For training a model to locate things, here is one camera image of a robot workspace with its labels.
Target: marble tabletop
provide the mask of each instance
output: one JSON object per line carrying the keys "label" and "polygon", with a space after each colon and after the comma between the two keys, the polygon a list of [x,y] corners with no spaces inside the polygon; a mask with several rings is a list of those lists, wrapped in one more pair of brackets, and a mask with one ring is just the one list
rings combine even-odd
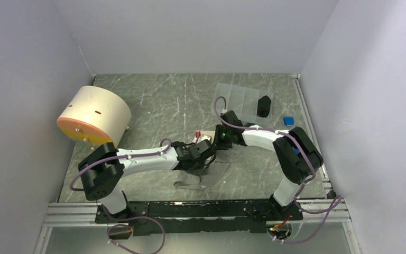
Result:
{"label": "marble tabletop", "polygon": [[[274,93],[269,126],[287,129],[284,116],[293,116],[295,125],[307,131],[302,101],[289,74],[98,74],[94,86],[120,96],[130,107],[130,129],[119,148],[146,149],[159,146],[163,138],[190,142],[196,130],[214,130],[219,124],[211,115],[217,83],[233,84]],[[84,193],[68,185],[78,173],[77,164],[91,153],[89,146],[76,144],[59,202],[87,202]],[[122,178],[117,188],[129,201],[195,201],[217,199],[269,198],[283,173],[274,152],[234,146],[225,175],[203,190],[178,189],[177,171],[149,171]],[[301,193],[302,198],[326,198],[320,174]]]}

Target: blue object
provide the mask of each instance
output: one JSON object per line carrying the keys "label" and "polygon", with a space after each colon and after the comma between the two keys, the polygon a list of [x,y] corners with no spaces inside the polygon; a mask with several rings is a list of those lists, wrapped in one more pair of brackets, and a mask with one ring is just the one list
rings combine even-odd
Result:
{"label": "blue object", "polygon": [[284,117],[284,125],[285,126],[293,126],[295,124],[295,121],[293,120],[293,117],[291,116],[285,116]]}

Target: white wall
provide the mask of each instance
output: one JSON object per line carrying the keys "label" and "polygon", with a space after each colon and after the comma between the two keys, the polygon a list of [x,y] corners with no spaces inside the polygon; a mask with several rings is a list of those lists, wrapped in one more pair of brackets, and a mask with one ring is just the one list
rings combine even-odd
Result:
{"label": "white wall", "polygon": [[54,0],[93,73],[301,73],[338,0]]}
{"label": "white wall", "polygon": [[73,143],[56,118],[91,75],[50,1],[0,1],[0,253],[32,253]]}
{"label": "white wall", "polygon": [[406,253],[406,1],[340,1],[302,88],[364,253]]}

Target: cream cylinder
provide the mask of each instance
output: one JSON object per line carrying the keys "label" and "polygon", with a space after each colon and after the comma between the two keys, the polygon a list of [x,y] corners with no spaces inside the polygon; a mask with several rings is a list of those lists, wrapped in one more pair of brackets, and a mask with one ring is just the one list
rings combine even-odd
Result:
{"label": "cream cylinder", "polygon": [[119,144],[132,118],[130,108],[116,94],[95,86],[80,88],[57,119],[57,125],[68,137],[103,144]]}

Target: gray cloth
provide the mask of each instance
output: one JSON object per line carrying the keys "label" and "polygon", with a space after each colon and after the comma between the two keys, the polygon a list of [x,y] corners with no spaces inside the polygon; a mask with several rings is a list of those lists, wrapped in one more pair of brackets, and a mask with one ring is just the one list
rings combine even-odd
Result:
{"label": "gray cloth", "polygon": [[214,185],[229,167],[226,151],[217,151],[216,155],[214,162],[205,167],[199,176],[181,171],[173,185],[181,189],[204,189]]}

